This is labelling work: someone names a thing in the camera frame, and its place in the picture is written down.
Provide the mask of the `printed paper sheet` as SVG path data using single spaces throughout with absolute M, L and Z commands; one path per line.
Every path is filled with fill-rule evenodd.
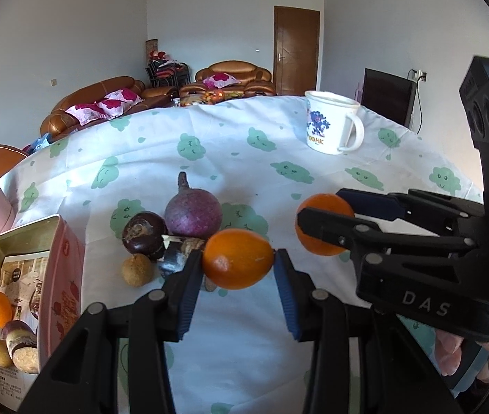
M 0 292 L 5 294 L 13 308 L 13 319 L 26 323 L 36 334 L 48 252 L 12 255 L 4 259 L 0 267 Z M 0 328 L 0 339 L 3 339 Z M 14 364 L 0 367 L 0 405 L 16 411 L 38 374 L 26 374 Z

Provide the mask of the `oval orange fruit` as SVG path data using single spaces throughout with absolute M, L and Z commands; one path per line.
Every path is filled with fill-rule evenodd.
M 242 290 L 262 280 L 272 268 L 275 253 L 259 234 L 230 228 L 210 237 L 202 252 L 202 269 L 215 285 Z

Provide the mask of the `stacked dark chairs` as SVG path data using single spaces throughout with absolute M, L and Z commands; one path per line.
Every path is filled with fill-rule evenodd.
M 159 50 L 156 39 L 148 39 L 145 50 L 145 71 L 152 88 L 172 86 L 179 89 L 190 83 L 188 65 L 172 59 L 164 50 Z

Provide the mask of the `black television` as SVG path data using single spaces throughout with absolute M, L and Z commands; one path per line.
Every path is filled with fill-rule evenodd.
M 386 72 L 364 70 L 362 105 L 409 128 L 418 84 Z

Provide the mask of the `white cloud-pattern tablecloth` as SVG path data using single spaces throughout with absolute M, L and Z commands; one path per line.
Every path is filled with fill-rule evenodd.
M 360 117 L 362 146 L 334 156 L 306 145 L 301 97 L 152 109 L 55 142 L 16 166 L 2 187 L 18 208 L 18 224 L 57 214 L 84 243 L 83 279 L 67 287 L 83 306 L 124 306 L 142 295 L 121 276 L 122 229 L 140 211 L 162 213 L 180 173 L 217 197 L 224 227 L 264 236 L 318 287 L 356 303 L 348 254 L 316 256 L 297 239 L 294 216 L 305 199 L 345 187 L 481 198 L 421 137 L 368 109 Z M 181 413 L 298 413 L 311 347 L 288 332 L 275 279 L 267 276 L 244 290 L 201 293 L 189 332 L 168 346 L 167 358 Z

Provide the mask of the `coffee table with fruits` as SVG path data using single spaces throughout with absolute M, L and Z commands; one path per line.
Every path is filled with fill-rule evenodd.
M 173 100 L 173 105 L 175 107 L 212 106 L 231 99 L 243 98 L 244 96 L 243 92 L 222 92 L 221 89 L 207 92 L 189 91 L 180 93 L 179 97 Z

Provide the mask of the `pink metal tin box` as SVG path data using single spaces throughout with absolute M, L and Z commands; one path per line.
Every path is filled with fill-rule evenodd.
M 12 319 L 37 336 L 38 367 L 80 316 L 83 267 L 84 245 L 59 215 L 0 235 L 0 292 L 9 298 Z M 0 410 L 16 411 L 35 379 L 15 366 L 0 366 Z

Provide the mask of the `brown wooden door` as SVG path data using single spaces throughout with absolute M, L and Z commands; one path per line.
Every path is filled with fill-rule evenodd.
M 274 16 L 276 93 L 302 96 L 318 83 L 320 12 L 275 6 Z

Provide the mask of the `round orange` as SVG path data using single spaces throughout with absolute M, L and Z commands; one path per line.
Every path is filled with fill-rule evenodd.
M 305 208 L 320 209 L 332 214 L 344 215 L 349 218 L 355 216 L 354 211 L 349 203 L 336 194 L 316 194 L 305 199 L 297 208 L 296 214 L 299 214 Z M 346 249 L 338 244 L 325 242 L 322 238 L 312 236 L 320 234 L 326 227 L 329 220 L 328 215 L 306 216 L 306 230 L 301 227 L 298 220 L 295 220 L 294 228 L 296 236 L 301 245 L 309 252 L 319 256 L 336 256 Z

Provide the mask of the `dark brown mangosteen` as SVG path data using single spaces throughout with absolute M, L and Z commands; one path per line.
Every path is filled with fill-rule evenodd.
M 131 254 L 142 254 L 151 261 L 160 259 L 166 250 L 168 233 L 165 221 L 155 212 L 143 211 L 133 216 L 122 232 L 122 243 Z

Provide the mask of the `blue clothing pile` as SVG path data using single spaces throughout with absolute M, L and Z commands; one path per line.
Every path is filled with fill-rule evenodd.
M 31 144 L 27 145 L 22 149 L 22 151 L 27 155 L 32 155 L 38 150 L 42 150 L 51 145 L 51 135 L 45 133 L 42 137 L 36 139 Z

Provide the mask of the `long brown leather sofa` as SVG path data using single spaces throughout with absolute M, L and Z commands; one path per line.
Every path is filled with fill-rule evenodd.
M 51 110 L 51 113 L 42 121 L 39 133 L 50 135 L 52 140 L 66 137 L 70 133 L 80 129 L 100 124 L 102 120 L 92 121 L 90 124 L 81 125 L 80 121 L 67 110 L 75 106 L 98 106 L 103 100 L 108 99 L 112 93 L 129 90 L 138 95 L 141 101 L 128 108 L 124 115 L 130 115 L 150 108 L 165 108 L 178 96 L 178 91 L 173 86 L 146 88 L 145 84 L 130 76 L 119 76 L 104 79 L 97 83 L 80 88 L 62 98 Z

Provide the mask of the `white enamel mug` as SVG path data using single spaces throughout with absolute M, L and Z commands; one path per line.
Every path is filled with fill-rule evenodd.
M 365 130 L 360 103 L 333 92 L 307 91 L 306 144 L 313 150 L 339 155 L 358 150 Z

